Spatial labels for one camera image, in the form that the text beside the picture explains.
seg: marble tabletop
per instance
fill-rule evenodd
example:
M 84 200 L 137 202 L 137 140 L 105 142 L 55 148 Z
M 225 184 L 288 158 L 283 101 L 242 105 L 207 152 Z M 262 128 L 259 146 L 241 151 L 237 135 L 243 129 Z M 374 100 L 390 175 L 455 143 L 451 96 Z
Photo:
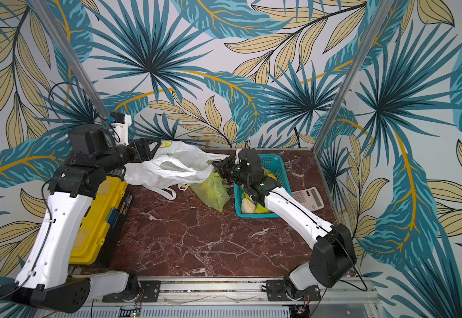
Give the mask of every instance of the marble tabletop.
M 259 152 L 282 156 L 292 191 L 315 186 L 325 204 L 315 213 L 336 224 L 312 152 Z M 130 188 L 134 198 L 105 270 L 134 270 L 139 276 L 284 276 L 310 258 L 309 246 L 282 219 L 240 218 L 232 188 L 222 213 L 191 189 L 176 189 L 177 198 L 170 201 L 142 186 Z

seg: plastic basket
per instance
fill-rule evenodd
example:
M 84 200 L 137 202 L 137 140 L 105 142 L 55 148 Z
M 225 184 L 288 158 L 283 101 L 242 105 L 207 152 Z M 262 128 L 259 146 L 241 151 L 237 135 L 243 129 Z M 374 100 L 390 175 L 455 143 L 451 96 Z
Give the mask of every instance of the plastic basket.
M 275 175 L 277 181 L 286 189 L 291 195 L 290 183 L 287 180 L 286 170 L 284 169 L 284 162 L 282 157 L 279 155 L 260 155 L 261 166 L 265 169 L 270 170 Z M 278 218 L 279 216 L 275 213 L 264 213 L 264 214 L 242 214 L 242 194 L 243 190 L 240 186 L 234 185 L 234 206 L 236 214 L 242 218 L 248 219 L 265 219 L 265 218 Z

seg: bag handle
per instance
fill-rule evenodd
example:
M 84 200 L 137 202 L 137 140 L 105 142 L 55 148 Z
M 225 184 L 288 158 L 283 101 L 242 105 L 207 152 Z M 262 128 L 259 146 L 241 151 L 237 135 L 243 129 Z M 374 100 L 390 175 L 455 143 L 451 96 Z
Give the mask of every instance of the bag handle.
M 160 188 L 157 188 L 157 187 L 147 186 L 145 184 L 143 184 L 142 186 L 147 188 L 148 190 L 151 190 L 151 191 L 156 192 L 158 194 L 162 194 L 164 196 L 164 198 L 166 198 L 168 200 L 176 199 L 176 192 L 171 188 L 160 189 Z

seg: green plastic bag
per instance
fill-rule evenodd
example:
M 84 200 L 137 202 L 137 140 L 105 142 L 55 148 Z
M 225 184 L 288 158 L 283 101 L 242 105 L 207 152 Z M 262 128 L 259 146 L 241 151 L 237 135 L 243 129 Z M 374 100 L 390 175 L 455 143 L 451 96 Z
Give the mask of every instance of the green plastic bag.
M 204 204 L 219 212 L 222 212 L 224 205 L 229 201 L 229 194 L 222 185 L 222 178 L 215 171 L 212 171 L 203 183 L 193 183 L 190 188 Z

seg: wall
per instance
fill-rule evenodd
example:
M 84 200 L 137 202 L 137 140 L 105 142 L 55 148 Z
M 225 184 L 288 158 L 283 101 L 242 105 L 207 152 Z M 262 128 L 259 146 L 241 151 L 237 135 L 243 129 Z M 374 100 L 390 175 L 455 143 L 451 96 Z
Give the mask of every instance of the wall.
M 462 317 L 462 1 L 401 2 L 318 159 L 388 316 Z
M 294 147 L 296 128 L 309 147 L 378 1 L 155 0 L 146 14 L 136 0 L 48 4 L 109 109 L 135 116 L 131 135 Z M 98 119 L 76 83 L 27 3 L 0 0 L 0 284 L 36 238 L 65 129 Z M 28 314 L 0 303 L 0 315 Z

